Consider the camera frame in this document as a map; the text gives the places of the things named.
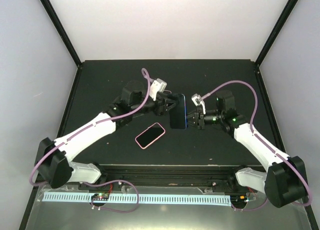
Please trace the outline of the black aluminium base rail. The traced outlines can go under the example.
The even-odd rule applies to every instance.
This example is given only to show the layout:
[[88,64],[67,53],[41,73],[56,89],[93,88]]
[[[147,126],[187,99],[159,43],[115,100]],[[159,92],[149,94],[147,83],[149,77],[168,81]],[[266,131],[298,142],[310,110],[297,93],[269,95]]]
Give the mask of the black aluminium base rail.
[[42,164],[38,173],[53,188],[57,189],[67,183],[79,183],[83,189],[107,189],[124,181],[140,187],[212,187],[222,192],[240,193],[248,188],[236,179],[236,173],[246,169],[245,165],[231,167],[188,167],[186,169],[168,167],[163,169],[151,166],[100,166],[90,164],[89,170],[83,167],[77,170],[73,166],[58,169]]

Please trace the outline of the right small circuit board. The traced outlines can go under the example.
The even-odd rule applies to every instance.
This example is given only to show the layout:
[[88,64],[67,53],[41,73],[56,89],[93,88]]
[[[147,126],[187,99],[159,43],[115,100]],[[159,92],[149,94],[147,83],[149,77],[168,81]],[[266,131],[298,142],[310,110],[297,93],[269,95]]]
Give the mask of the right small circuit board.
[[253,197],[247,196],[247,195],[236,195],[234,197],[234,201],[236,203],[247,203],[247,202],[252,201],[253,199],[254,199]]

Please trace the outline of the black-cased phone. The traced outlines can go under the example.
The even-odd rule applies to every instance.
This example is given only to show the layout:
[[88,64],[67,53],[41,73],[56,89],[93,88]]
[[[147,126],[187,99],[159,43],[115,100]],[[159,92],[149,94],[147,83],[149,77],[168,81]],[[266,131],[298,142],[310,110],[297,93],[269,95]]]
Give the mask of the black-cased phone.
[[176,107],[169,112],[169,124],[172,129],[185,130],[187,128],[186,98],[182,93],[178,94],[179,101]]

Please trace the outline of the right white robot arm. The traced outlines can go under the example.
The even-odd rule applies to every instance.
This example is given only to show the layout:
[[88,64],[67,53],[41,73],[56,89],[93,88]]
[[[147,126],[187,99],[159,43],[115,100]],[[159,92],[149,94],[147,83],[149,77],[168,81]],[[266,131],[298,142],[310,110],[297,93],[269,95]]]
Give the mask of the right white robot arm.
[[272,145],[254,126],[239,114],[231,91],[216,93],[216,109],[207,110],[203,97],[191,97],[196,109],[187,115],[189,123],[199,130],[206,125],[221,129],[243,145],[262,165],[263,171],[248,166],[237,167],[228,177],[228,188],[234,192],[248,187],[266,195],[270,203],[281,208],[308,196],[305,164],[298,156],[290,157]]

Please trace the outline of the small circuit board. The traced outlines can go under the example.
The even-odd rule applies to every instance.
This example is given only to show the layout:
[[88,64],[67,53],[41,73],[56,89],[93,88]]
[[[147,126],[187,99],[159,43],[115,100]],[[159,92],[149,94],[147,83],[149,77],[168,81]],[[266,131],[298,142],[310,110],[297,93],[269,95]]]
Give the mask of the small circuit board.
[[236,195],[234,197],[234,201],[236,203],[247,203],[247,202],[252,201],[253,199],[254,199],[253,197],[247,196],[247,195]]
[[107,201],[109,199],[109,193],[95,193],[91,196],[91,201]]

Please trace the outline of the right black frame post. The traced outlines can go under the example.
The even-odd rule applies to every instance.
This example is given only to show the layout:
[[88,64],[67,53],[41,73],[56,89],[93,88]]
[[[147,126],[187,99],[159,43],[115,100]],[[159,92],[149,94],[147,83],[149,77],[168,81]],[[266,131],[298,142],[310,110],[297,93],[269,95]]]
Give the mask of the right black frame post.
[[299,0],[288,0],[264,43],[255,65],[260,67]]

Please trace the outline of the left small circuit board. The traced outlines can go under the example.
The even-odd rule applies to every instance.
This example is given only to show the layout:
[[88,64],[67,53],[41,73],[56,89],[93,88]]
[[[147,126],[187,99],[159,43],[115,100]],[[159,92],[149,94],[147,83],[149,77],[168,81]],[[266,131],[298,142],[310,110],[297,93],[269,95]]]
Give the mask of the left small circuit board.
[[109,199],[109,193],[95,193],[91,196],[91,201],[107,201]]

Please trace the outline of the left black frame post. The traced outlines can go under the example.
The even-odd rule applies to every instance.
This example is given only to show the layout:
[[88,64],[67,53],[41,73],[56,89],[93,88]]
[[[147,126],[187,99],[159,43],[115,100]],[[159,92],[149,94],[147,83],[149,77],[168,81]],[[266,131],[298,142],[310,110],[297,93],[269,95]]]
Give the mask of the left black frame post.
[[71,56],[72,60],[74,61],[77,67],[82,65],[82,61],[80,60],[76,49],[74,48],[60,18],[58,17],[52,3],[50,0],[40,0],[44,10],[46,11],[47,15],[49,16],[51,22],[53,23],[58,35],[60,36],[62,42],[64,43],[69,55]]

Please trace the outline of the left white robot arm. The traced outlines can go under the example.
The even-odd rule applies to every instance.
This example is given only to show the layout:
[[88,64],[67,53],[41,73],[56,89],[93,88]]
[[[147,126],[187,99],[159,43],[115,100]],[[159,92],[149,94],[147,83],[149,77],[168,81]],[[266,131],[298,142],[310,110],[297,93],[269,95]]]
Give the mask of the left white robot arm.
[[178,95],[165,92],[165,88],[166,84],[159,79],[147,89],[142,83],[131,81],[105,111],[85,125],[55,140],[43,139],[35,162],[38,173],[53,189],[76,182],[103,189],[108,178],[99,165],[74,162],[74,158],[99,139],[130,123],[134,114],[172,115],[180,100]]

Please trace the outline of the black frame post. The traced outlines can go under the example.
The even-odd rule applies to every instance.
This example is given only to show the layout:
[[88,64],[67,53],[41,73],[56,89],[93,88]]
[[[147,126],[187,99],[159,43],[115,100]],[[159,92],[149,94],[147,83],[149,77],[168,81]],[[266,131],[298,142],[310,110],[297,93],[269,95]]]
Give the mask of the black frame post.
[[58,17],[52,3],[50,0],[40,0],[44,10],[46,11],[47,15],[49,16],[51,22],[53,23],[58,35],[60,36],[62,42],[64,43],[69,55],[71,56],[72,60],[74,61],[77,67],[82,65],[82,61],[80,60],[76,49],[74,48],[60,18]]
[[299,0],[288,0],[264,43],[255,65],[260,67]]

